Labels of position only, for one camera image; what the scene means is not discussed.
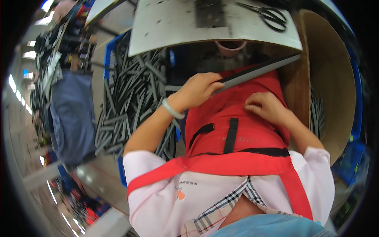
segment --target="woman's right hand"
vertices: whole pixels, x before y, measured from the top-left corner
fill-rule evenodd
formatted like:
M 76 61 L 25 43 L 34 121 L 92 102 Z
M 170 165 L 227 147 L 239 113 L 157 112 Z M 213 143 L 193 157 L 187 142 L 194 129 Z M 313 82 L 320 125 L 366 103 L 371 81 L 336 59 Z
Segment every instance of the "woman's right hand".
M 294 116 L 271 92 L 252 94 L 244 107 L 274 125 L 287 126 Z
M 218 73 L 198 73 L 190 77 L 179 91 L 170 95 L 167 103 L 180 113 L 202 105 L 216 90 L 224 87 L 223 83 L 217 82 L 221 79 Z

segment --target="plaid collar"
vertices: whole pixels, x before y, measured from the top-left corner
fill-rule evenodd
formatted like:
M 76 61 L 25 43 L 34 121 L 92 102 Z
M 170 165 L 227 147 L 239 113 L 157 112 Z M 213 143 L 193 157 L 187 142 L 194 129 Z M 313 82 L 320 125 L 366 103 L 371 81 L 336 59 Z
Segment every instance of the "plaid collar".
M 182 237 L 199 237 L 206 233 L 213 227 L 217 226 L 220 222 L 232 211 L 241 195 L 245 195 L 251 202 L 259 207 L 265 213 L 276 213 L 283 215 L 290 215 L 286 212 L 277 211 L 266 207 L 262 199 L 254 189 L 251 178 L 248 176 L 242 184 L 226 197 L 218 201 L 215 205 L 203 212 L 196 219 L 186 222 L 180 229 L 180 236 Z M 293 216 L 302 217 L 301 215 L 292 214 Z

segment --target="blue cloth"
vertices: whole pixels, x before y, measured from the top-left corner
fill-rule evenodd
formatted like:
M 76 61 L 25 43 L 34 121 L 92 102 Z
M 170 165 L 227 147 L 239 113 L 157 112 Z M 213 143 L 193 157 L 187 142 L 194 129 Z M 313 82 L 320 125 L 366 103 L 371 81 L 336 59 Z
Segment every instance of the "blue cloth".
M 333 237 L 320 224 L 307 218 L 281 214 L 245 217 L 229 224 L 210 237 Z
M 57 157 L 65 164 L 79 165 L 86 155 L 96 150 L 92 77 L 63 72 L 63 79 L 52 87 L 50 111 Z

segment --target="scissors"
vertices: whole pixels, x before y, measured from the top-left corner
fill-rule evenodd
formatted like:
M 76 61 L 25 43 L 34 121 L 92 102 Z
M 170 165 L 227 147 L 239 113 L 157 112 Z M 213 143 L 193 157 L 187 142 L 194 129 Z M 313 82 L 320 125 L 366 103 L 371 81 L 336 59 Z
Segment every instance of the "scissors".
M 277 32 L 283 32 L 283 31 L 285 31 L 287 29 L 287 27 L 286 27 L 287 18 L 285 18 L 285 16 L 283 15 L 283 13 L 281 13 L 276 8 L 249 6 L 247 4 L 243 4 L 243 3 L 240 3 L 240 2 L 236 2 L 236 4 L 239 5 L 239 6 L 241 6 L 241 7 L 247 8 L 247 9 L 249 9 L 251 11 L 255 11 L 256 13 L 258 13 L 259 16 L 260 16 L 260 18 L 263 20 L 263 22 L 268 27 L 270 27 L 271 29 L 273 29 L 273 30 L 275 30 Z M 281 28 L 277 28 L 277 27 L 271 25 L 270 22 L 278 24 L 279 26 L 281 26 Z

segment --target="cardboard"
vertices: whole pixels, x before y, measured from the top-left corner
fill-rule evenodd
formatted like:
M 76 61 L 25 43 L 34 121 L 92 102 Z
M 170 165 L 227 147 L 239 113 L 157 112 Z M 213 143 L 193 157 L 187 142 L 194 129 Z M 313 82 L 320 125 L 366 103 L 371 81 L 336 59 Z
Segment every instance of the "cardboard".
M 318 14 L 300 10 L 294 16 L 303 45 L 302 59 L 278 70 L 284 100 L 309 127 L 310 85 L 324 102 L 321 142 L 332 166 L 349 140 L 355 111 L 355 84 L 346 47 L 333 27 Z

